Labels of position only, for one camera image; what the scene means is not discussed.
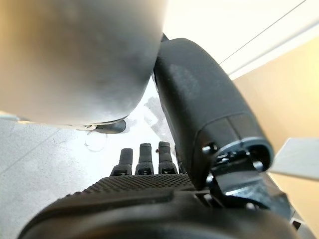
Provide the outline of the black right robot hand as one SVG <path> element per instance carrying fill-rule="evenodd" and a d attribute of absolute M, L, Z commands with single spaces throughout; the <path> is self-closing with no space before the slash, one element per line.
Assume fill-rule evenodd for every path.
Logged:
<path fill-rule="evenodd" d="M 58 199 L 22 229 L 21 239 L 296 239 L 287 195 L 264 173 L 271 143 L 215 60 L 185 38 L 165 40 L 154 67 L 175 141 L 151 146 L 136 170 L 125 148 L 109 177 Z"/>

